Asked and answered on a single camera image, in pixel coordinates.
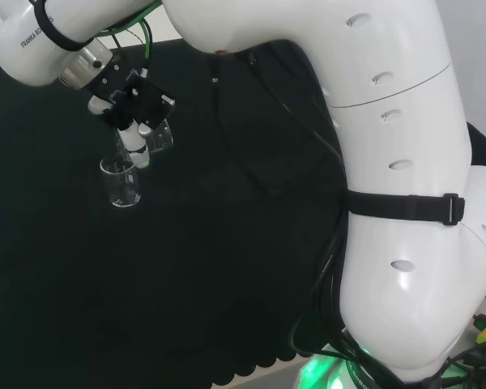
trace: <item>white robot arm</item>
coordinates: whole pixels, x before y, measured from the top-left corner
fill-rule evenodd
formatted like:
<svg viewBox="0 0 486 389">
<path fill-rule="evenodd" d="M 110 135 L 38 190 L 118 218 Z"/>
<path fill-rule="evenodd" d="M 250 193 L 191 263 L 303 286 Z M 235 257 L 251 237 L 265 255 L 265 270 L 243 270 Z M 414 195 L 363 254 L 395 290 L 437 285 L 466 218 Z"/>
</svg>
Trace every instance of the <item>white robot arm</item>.
<svg viewBox="0 0 486 389">
<path fill-rule="evenodd" d="M 45 7 L 61 34 L 87 42 L 150 2 L 49 0 Z M 164 0 L 164 6 L 185 40 L 206 53 L 278 39 L 297 43 L 326 98 L 349 190 L 466 199 L 455 226 L 349 214 L 340 304 L 349 333 L 406 383 L 435 374 L 486 295 L 486 168 L 470 166 L 434 0 Z M 7 16 L 0 65 L 19 81 L 51 83 L 83 56 L 38 32 L 29 0 L 0 6 L 0 14 Z M 84 82 L 97 76 L 87 74 Z"/>
</svg>

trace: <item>strap buckle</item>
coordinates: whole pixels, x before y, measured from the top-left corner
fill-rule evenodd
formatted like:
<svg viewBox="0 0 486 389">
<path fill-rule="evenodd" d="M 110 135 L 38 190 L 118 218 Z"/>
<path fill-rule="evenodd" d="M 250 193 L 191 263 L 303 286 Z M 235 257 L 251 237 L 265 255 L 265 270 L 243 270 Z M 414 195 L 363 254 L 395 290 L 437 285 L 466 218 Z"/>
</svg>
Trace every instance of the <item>strap buckle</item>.
<svg viewBox="0 0 486 389">
<path fill-rule="evenodd" d="M 446 193 L 443 195 L 443 201 L 445 202 L 446 212 L 443 224 L 457 225 L 464 216 L 464 199 L 460 199 L 457 193 Z"/>
</svg>

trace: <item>oval vent hole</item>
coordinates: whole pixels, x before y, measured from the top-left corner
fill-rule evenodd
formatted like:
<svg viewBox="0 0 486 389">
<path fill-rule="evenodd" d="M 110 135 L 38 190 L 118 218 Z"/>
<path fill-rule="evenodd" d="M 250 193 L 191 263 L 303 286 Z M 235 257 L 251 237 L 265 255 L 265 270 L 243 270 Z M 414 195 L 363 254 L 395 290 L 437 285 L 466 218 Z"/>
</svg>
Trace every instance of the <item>oval vent hole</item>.
<svg viewBox="0 0 486 389">
<path fill-rule="evenodd" d="M 411 160 L 397 160 L 389 165 L 389 169 L 392 170 L 404 170 L 409 169 L 413 165 Z"/>
<path fill-rule="evenodd" d="M 380 122 L 392 122 L 393 120 L 402 116 L 402 111 L 399 109 L 392 109 L 380 116 Z"/>
<path fill-rule="evenodd" d="M 379 75 L 375 75 L 373 79 L 371 79 L 371 85 L 383 85 L 385 83 L 389 83 L 394 78 L 394 75 L 389 71 L 384 71 Z"/>
<path fill-rule="evenodd" d="M 414 266 L 414 263 L 410 261 L 394 261 L 391 262 L 390 265 L 397 271 L 402 271 L 404 273 L 410 273 L 411 271 L 414 271 L 414 269 L 416 268 Z"/>
<path fill-rule="evenodd" d="M 370 14 L 357 14 L 347 20 L 346 26 L 359 27 L 369 23 L 370 21 L 371 21 Z"/>
</svg>

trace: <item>black cable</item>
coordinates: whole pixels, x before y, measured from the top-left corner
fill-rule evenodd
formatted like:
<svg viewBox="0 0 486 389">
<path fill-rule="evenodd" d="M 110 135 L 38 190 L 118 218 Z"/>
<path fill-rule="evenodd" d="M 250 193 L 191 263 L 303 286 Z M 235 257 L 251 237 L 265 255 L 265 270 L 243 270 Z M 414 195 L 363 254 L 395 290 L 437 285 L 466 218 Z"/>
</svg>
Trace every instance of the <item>black cable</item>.
<svg viewBox="0 0 486 389">
<path fill-rule="evenodd" d="M 280 105 L 282 105 L 286 111 L 290 114 L 290 116 L 295 119 L 298 125 L 300 125 L 304 130 L 307 130 L 317 141 L 321 142 L 333 156 L 339 162 L 339 165 L 342 170 L 344 170 L 344 164 L 342 156 L 336 149 L 327 142 L 317 131 L 313 130 L 312 128 L 306 126 L 282 101 L 281 99 L 271 90 L 268 83 L 266 82 L 265 78 L 262 75 L 261 69 L 259 68 L 258 60 L 255 57 L 254 53 L 249 54 L 249 59 L 246 62 L 250 71 L 254 74 L 256 80 L 262 85 L 262 87 L 268 92 L 268 94 Z"/>
<path fill-rule="evenodd" d="M 117 39 L 117 37 L 115 36 L 115 34 L 112 35 L 112 39 L 115 42 L 115 45 L 121 50 L 122 49 L 122 46 L 119 43 L 119 40 Z"/>
<path fill-rule="evenodd" d="M 474 353 L 474 352 L 480 352 L 486 350 L 486 342 L 483 342 L 481 344 L 476 344 L 474 347 L 469 348 L 467 350 L 464 350 L 457 354 L 455 357 L 447 359 L 446 363 L 443 365 L 443 367 L 439 370 L 438 374 L 442 375 L 445 373 L 445 371 L 454 363 L 457 361 L 461 361 L 467 354 Z"/>
<path fill-rule="evenodd" d="M 268 190 L 261 182 L 259 177 L 252 171 L 252 169 L 236 154 L 233 149 L 230 140 L 228 139 L 227 132 L 225 131 L 225 125 L 223 118 L 221 117 L 221 104 L 220 104 L 220 57 L 211 56 L 208 58 L 209 70 L 211 71 L 211 84 L 212 84 L 212 106 L 215 115 L 215 124 L 220 138 L 224 143 L 224 146 L 228 150 L 228 154 L 233 158 L 234 162 L 240 166 L 245 172 L 246 177 L 263 193 L 268 195 Z"/>
<path fill-rule="evenodd" d="M 142 39 L 140 39 L 140 36 L 138 36 L 137 34 L 135 34 L 135 33 L 134 33 L 133 31 L 131 31 L 130 29 L 127 29 L 126 31 L 127 31 L 127 32 L 129 32 L 131 35 L 133 35 L 135 38 L 137 38 L 137 39 L 140 41 L 140 43 L 141 43 L 142 45 L 144 45 L 144 42 L 143 42 L 143 40 L 142 40 Z"/>
</svg>

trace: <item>green light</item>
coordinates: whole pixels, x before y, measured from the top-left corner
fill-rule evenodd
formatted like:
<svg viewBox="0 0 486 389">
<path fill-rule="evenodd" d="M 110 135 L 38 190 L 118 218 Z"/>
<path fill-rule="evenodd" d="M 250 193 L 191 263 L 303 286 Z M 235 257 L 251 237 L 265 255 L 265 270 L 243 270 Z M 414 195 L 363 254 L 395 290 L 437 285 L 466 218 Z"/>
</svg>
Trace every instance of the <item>green light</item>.
<svg viewBox="0 0 486 389">
<path fill-rule="evenodd" d="M 297 389 L 315 389 L 319 387 L 321 378 L 331 368 L 334 358 L 331 357 L 317 357 L 313 359 L 301 371 L 301 381 Z"/>
<path fill-rule="evenodd" d="M 327 389 L 343 389 L 343 384 L 342 381 L 340 381 L 340 378 L 335 378 L 333 382 L 329 381 L 327 383 Z"/>
</svg>

